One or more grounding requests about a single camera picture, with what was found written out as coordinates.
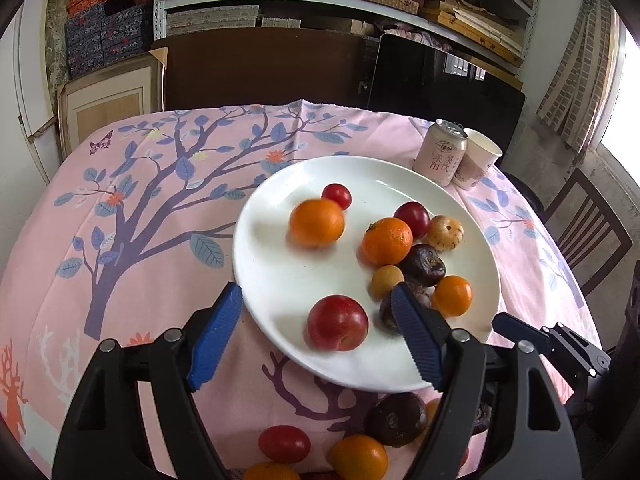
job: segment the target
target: paper cup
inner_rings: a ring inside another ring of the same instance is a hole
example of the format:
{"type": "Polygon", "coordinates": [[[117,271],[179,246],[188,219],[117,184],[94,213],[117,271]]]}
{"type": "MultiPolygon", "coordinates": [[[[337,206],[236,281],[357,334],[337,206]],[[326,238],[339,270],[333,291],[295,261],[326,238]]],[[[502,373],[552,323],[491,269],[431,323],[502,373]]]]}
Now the paper cup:
{"type": "Polygon", "coordinates": [[[502,156],[502,150],[489,137],[471,128],[465,128],[469,136],[465,156],[453,176],[453,183],[462,189],[471,189],[486,175],[491,165],[502,156]]]}

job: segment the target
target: metal shelving unit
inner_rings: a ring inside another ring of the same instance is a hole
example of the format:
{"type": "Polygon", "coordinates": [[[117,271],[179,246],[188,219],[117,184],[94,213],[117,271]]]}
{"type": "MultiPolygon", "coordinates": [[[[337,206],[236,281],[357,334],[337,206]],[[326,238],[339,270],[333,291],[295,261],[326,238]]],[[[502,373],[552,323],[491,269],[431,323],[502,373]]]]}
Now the metal shelving unit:
{"type": "MultiPolygon", "coordinates": [[[[225,1],[238,1],[238,0],[154,0],[154,38],[158,40],[159,38],[164,38],[166,35],[166,16],[167,12],[172,9],[180,9],[181,7],[186,6],[194,6],[201,5],[207,3],[221,3],[225,1]]],[[[460,44],[469,50],[479,54],[495,63],[497,66],[507,70],[508,72],[517,75],[519,73],[519,69],[516,66],[513,66],[503,58],[497,56],[487,48],[481,46],[475,41],[466,38],[462,34],[459,34],[453,30],[450,30],[447,27],[439,25],[437,23],[430,22],[425,20],[419,16],[415,16],[414,14],[409,14],[407,12],[402,12],[402,10],[397,10],[392,7],[382,6],[380,4],[374,4],[371,2],[366,2],[364,0],[290,0],[290,1],[300,1],[300,2],[311,2],[315,4],[326,4],[331,6],[339,6],[339,7],[347,7],[351,9],[356,9],[359,11],[369,12],[371,14],[376,14],[379,16],[384,16],[386,18],[396,20],[398,22],[407,23],[413,25],[414,27],[420,28],[421,30],[426,30],[428,32],[432,32],[434,34],[438,34],[444,38],[447,38],[450,41],[453,41],[457,44],[460,44]]],[[[525,33],[525,44],[523,46],[522,59],[525,58],[527,50],[530,44],[530,38],[533,34],[534,24],[536,19],[536,13],[538,10],[539,0],[534,0],[533,8],[527,6],[521,0],[504,0],[505,2],[509,2],[511,4],[511,9],[516,9],[521,16],[526,16],[527,19],[527,27],[525,33]]]]}

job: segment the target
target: pink tablecloth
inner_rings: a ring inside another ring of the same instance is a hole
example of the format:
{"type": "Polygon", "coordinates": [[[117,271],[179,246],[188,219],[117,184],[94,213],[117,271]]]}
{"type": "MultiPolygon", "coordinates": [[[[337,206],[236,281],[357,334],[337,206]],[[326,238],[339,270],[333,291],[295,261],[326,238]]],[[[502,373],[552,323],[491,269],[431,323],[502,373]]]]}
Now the pink tablecloth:
{"type": "MultiPolygon", "coordinates": [[[[425,129],[421,120],[302,101],[164,112],[95,132],[58,171],[0,285],[0,411],[32,459],[50,472],[65,410],[98,340],[150,341],[211,305],[232,279],[234,221],[252,189],[288,164],[321,155],[410,167],[425,129]]],[[[447,190],[492,246],[500,309],[534,326],[561,321],[598,343],[556,245],[500,171],[470,192],[447,190]]],[[[490,341],[500,338],[492,334],[490,341]]],[[[553,379],[566,399],[568,387],[553,379]]],[[[145,414],[152,413],[148,389],[142,399],[145,414]]],[[[327,468],[326,450],[345,432],[359,431],[378,395],[314,378],[244,314],[214,379],[195,399],[228,468],[264,460],[259,433],[292,424],[312,439],[311,455],[296,466],[309,471],[327,468]]],[[[152,419],[156,463],[170,472],[152,419]]],[[[482,439],[472,439],[463,472],[477,465],[482,439]]],[[[414,452],[389,450],[386,478],[401,478],[414,452]]]]}

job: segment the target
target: aluminum can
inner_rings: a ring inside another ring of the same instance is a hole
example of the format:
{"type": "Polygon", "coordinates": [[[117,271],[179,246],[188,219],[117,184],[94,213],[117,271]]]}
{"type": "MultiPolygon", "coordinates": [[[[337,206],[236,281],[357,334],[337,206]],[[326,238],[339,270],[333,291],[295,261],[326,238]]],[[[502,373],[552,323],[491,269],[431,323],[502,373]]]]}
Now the aluminum can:
{"type": "Polygon", "coordinates": [[[437,119],[424,135],[414,171],[439,186],[448,186],[465,154],[467,139],[460,126],[437,119]]]}

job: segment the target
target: can lid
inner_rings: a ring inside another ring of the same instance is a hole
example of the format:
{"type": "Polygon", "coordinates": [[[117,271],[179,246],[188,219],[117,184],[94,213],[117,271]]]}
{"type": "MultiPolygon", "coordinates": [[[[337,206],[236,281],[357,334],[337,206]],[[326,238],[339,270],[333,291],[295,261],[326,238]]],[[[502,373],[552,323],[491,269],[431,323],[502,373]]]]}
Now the can lid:
{"type": "Polygon", "coordinates": [[[445,121],[444,119],[436,119],[436,124],[442,129],[446,130],[450,135],[457,137],[461,140],[467,140],[469,138],[465,130],[461,126],[455,123],[445,121]]]}

